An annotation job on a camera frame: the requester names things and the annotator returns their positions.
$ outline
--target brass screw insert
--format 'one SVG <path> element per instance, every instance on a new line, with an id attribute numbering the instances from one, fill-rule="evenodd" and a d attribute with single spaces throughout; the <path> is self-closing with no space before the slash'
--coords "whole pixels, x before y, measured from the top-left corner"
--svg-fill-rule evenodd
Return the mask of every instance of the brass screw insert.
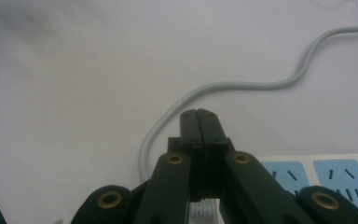
<path id="1" fill-rule="evenodd" d="M 313 201 L 325 209 L 336 210 L 339 208 L 339 202 L 337 199 L 326 193 L 314 192 L 312 193 L 311 197 Z"/>
<path id="2" fill-rule="evenodd" d="M 246 155 L 235 154 L 234 155 L 234 161 L 237 162 L 237 163 L 246 164 L 249 161 L 251 161 L 251 159 L 249 158 L 249 156 L 246 156 Z"/>
<path id="3" fill-rule="evenodd" d="M 179 155 L 171 155 L 167 159 L 168 163 L 170 164 L 180 164 L 183 162 L 183 157 Z"/>
<path id="4" fill-rule="evenodd" d="M 108 191 L 105 194 L 102 194 L 98 198 L 98 205 L 101 208 L 112 208 L 118 206 L 121 201 L 123 200 L 123 197 L 121 194 L 117 191 Z"/>

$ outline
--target white power strip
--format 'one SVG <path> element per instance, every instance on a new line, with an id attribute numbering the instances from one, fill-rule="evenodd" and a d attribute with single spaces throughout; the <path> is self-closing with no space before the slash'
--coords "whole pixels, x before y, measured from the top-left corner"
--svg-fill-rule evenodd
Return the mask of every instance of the white power strip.
<path id="1" fill-rule="evenodd" d="M 358 163 L 358 154 L 337 154 L 337 155 L 312 155 L 312 156 L 279 156 L 279 157 L 258 157 L 258 160 L 261 162 L 270 162 L 270 161 L 299 161 L 303 166 L 304 170 L 307 176 L 307 179 L 310 183 L 310 186 L 314 185 L 321 185 L 320 178 L 318 176 L 317 170 L 315 169 L 315 164 L 318 163 L 316 161 L 333 161 L 332 164 L 335 164 L 336 161 L 357 161 Z M 348 172 L 348 175 L 351 176 L 351 168 L 349 170 L 346 170 Z M 330 175 L 330 177 L 333 177 L 333 175 L 336 175 L 331 170 L 327 171 L 327 175 Z M 213 216 L 205 216 L 203 214 L 209 214 L 212 212 L 212 210 L 198 210 L 197 214 L 200 216 L 193 216 L 190 217 L 189 223 L 190 224 L 205 224 L 205 223 L 213 223 L 213 224 L 224 224 L 223 219 L 220 216 L 220 213 L 218 211 L 218 201 L 217 200 L 211 200 L 211 205 L 209 205 L 210 209 L 213 210 Z"/>

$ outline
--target electrical outlet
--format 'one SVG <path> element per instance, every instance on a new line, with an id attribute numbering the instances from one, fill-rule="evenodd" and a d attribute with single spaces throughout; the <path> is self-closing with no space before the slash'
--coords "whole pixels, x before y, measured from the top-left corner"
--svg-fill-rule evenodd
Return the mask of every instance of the electrical outlet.
<path id="1" fill-rule="evenodd" d="M 299 161 L 264 161 L 262 164 L 284 189 L 294 195 L 310 185 Z"/>
<path id="2" fill-rule="evenodd" d="M 323 187 L 335 190 L 358 207 L 357 161 L 315 161 L 313 165 Z"/>

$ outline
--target white cable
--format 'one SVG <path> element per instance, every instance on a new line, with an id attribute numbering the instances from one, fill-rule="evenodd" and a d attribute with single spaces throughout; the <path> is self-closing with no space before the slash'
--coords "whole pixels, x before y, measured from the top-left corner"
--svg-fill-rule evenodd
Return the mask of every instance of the white cable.
<path id="1" fill-rule="evenodd" d="M 196 88 L 195 90 L 189 92 L 183 96 L 179 101 L 177 101 L 165 114 L 157 121 L 152 129 L 148 132 L 145 137 L 139 157 L 139 171 L 143 181 L 146 181 L 150 178 L 151 174 L 149 172 L 147 161 L 148 155 L 152 143 L 161 129 L 170 121 L 173 116 L 175 116 L 185 105 L 196 99 L 197 97 L 214 92 L 214 91 L 226 91 L 226 90 L 252 90 L 252 91 L 271 91 L 282 89 L 287 86 L 290 86 L 297 81 L 299 81 L 307 72 L 308 66 L 310 64 L 310 59 L 312 58 L 316 48 L 328 37 L 332 35 L 348 34 L 348 33 L 358 33 L 358 26 L 356 27 L 344 27 L 330 30 L 313 41 L 309 49 L 304 55 L 304 60 L 302 61 L 298 71 L 291 77 L 276 81 L 276 82 L 267 82 L 267 83 L 256 83 L 256 82 L 218 82 L 208 85 L 204 85 Z"/>

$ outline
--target gray cable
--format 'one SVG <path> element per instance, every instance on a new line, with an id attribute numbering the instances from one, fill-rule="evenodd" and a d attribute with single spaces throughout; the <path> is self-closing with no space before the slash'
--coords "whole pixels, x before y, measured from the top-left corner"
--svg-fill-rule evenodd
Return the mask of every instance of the gray cable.
<path id="1" fill-rule="evenodd" d="M 158 120 L 158 122 L 153 126 L 152 129 L 148 132 L 146 138 L 144 139 L 141 149 L 140 149 L 140 174 L 143 181 L 146 181 L 150 178 L 151 174 L 147 167 L 148 155 L 152 143 L 161 129 L 175 116 L 185 105 L 196 99 L 197 97 L 210 93 L 213 91 L 226 91 L 226 90 L 252 90 L 252 91 L 271 91 L 282 89 L 287 86 L 290 86 L 297 81 L 299 81 L 307 72 L 308 66 L 310 64 L 310 59 L 312 58 L 316 48 L 328 37 L 332 35 L 348 34 L 348 33 L 358 33 L 358 26 L 356 27 L 344 27 L 334 30 L 330 30 L 313 41 L 309 49 L 304 55 L 304 60 L 302 61 L 298 71 L 291 77 L 276 81 L 276 82 L 267 82 L 267 83 L 255 83 L 255 82 L 217 82 L 208 85 L 204 85 L 196 88 L 195 90 L 189 92 L 183 96 L 179 101 L 177 101 L 165 114 Z"/>

